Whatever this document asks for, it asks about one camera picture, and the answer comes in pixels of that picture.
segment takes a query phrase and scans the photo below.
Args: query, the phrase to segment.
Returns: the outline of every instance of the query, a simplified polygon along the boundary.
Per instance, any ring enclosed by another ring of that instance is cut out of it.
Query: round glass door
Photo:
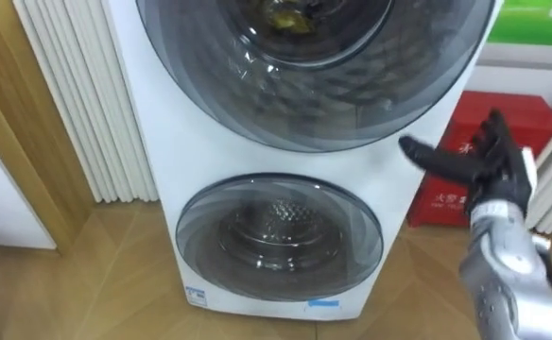
[[[331,184],[290,175],[224,180],[186,205],[178,249],[207,281],[263,300],[303,301],[342,293],[380,263],[377,218]]]
[[[137,0],[160,60],[199,107],[301,152],[366,145],[427,112],[466,68],[492,2]]]

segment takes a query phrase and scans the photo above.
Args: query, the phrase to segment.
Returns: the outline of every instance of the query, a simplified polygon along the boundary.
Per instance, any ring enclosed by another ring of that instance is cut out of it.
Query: wooden floor
[[[65,258],[0,249],[0,339],[477,339],[462,229],[403,229],[360,318],[315,323],[187,304],[155,204],[102,207]]]

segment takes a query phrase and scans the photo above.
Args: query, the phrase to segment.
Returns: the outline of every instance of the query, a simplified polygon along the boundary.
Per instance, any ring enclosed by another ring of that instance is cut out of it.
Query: white washing machine
[[[188,301],[358,317],[499,0],[105,0]]]

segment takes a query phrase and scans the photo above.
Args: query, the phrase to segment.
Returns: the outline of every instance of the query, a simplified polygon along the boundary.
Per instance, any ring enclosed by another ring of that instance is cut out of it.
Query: red cabinet
[[[491,108],[503,112],[515,142],[532,147],[535,157],[552,137],[552,109],[539,96],[467,91],[459,99],[440,146],[457,152],[469,151],[472,136]],[[408,212],[408,224],[466,226],[468,219],[463,211],[466,192],[454,183],[425,176]]]

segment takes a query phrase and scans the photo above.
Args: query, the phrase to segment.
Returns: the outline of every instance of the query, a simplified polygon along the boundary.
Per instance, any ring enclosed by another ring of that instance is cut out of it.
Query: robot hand
[[[472,241],[460,276],[474,299],[481,337],[552,339],[549,244],[524,227],[537,181],[530,149],[513,142],[498,110],[482,123],[468,155],[408,136],[399,143],[428,174],[468,188]]]
[[[434,149],[409,136],[399,143],[406,156],[428,174],[469,188],[467,213],[480,203],[501,199],[517,205],[526,217],[536,189],[536,165],[530,148],[521,149],[513,142],[498,110],[482,123],[467,155]]]

